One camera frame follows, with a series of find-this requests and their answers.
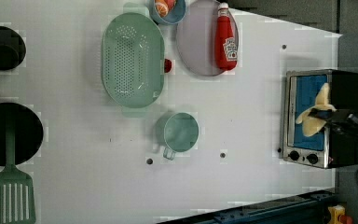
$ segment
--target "green mug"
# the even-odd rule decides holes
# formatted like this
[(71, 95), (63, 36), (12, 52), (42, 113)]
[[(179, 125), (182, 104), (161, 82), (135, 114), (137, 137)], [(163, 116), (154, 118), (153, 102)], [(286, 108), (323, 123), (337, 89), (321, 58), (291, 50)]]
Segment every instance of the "green mug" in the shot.
[(158, 120), (158, 141), (165, 146), (164, 158), (173, 160), (176, 152), (190, 150), (199, 138), (199, 124), (187, 113), (168, 113)]

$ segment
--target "ketchup bottle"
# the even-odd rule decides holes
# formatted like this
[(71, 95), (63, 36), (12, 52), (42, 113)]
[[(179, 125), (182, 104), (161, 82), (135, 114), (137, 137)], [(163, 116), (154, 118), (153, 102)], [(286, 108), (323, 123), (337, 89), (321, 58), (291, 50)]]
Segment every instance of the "ketchup bottle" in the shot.
[(237, 45), (235, 44), (228, 16), (228, 4), (221, 3), (218, 10), (214, 39), (214, 59), (220, 69), (228, 71), (237, 66)]

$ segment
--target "white countertop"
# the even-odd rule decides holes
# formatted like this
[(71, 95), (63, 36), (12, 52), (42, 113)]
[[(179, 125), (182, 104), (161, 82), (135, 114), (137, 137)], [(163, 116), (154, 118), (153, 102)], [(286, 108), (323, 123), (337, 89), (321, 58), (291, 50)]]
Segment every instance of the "white countertop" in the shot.
[[(286, 71), (337, 68), (339, 35), (232, 9), (239, 65), (200, 77), (180, 61), (175, 26), (160, 26), (174, 69), (146, 116), (128, 119), (100, 68), (103, 31), (123, 4), (0, 0), (0, 22), (27, 46), (25, 63), (0, 73), (0, 102), (29, 106), (46, 131), (19, 166), (34, 179), (37, 223), (154, 223), (334, 187), (334, 170), (285, 162), (276, 149)], [(193, 114), (201, 129), (174, 161), (153, 132), (169, 109)]]

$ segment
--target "spatula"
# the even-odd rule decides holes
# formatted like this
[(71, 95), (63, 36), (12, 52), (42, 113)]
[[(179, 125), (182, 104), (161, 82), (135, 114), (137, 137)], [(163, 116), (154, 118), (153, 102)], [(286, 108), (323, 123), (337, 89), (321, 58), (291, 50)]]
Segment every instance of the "spatula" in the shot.
[(6, 115), (6, 166), (0, 173), (0, 223), (36, 222), (32, 178), (15, 166), (15, 119)]

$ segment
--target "green colander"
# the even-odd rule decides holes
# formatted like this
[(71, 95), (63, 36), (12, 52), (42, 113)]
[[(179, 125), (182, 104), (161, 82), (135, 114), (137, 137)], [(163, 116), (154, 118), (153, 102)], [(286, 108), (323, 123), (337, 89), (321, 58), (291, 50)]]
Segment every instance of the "green colander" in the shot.
[(102, 80), (108, 94), (127, 108), (157, 100), (164, 85), (164, 39), (147, 7), (127, 3), (103, 35)]

